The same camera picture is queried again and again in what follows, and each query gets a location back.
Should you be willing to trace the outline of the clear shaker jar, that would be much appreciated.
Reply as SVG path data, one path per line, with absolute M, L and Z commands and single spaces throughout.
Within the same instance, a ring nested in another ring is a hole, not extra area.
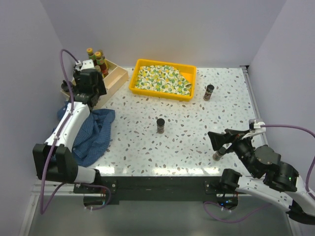
M 68 87 L 66 80 L 63 80 L 63 83 L 61 84 L 61 89 L 63 92 L 69 93 L 69 87 Z

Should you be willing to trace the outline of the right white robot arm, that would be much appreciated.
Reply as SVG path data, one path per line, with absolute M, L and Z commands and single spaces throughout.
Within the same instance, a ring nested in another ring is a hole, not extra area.
M 224 169 L 219 187 L 224 193 L 237 191 L 278 206 L 290 219 L 306 224 L 315 223 L 315 193 L 306 187 L 298 171 L 281 160 L 281 155 L 268 145 L 252 146 L 253 136 L 265 133 L 264 125 L 246 131 L 226 129 L 223 134 L 208 132 L 214 160 L 235 153 L 250 177 L 234 169 Z

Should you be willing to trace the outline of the red sauce bottle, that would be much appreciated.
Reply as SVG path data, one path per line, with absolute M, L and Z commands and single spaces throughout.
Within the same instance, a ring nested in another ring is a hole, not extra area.
M 105 57 L 103 55 L 102 50 L 95 52 L 97 65 L 100 67 L 100 70 L 104 77 L 106 77 L 108 73 L 108 66 L 105 62 Z

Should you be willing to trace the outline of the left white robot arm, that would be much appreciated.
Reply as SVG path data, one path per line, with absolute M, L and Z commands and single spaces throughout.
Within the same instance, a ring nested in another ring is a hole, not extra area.
M 103 77 L 94 68 L 75 70 L 73 97 L 51 136 L 32 150 L 37 177 L 60 183 L 84 183 L 91 193 L 102 187 L 97 170 L 81 167 L 71 151 L 82 124 L 89 117 L 100 96 L 106 94 Z

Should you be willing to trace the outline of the green-label sauce bottle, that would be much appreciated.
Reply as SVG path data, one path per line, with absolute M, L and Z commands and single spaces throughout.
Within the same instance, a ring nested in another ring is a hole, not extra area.
M 95 56 L 94 51 L 93 51 L 92 48 L 87 48 L 86 52 L 88 54 L 89 59 L 91 59 L 93 61 L 96 61 L 96 56 Z

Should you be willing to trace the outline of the dark spice jar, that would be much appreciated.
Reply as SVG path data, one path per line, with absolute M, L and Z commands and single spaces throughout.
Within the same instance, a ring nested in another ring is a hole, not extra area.
M 157 133 L 162 134 L 164 132 L 165 120 L 162 118 L 157 119 Z

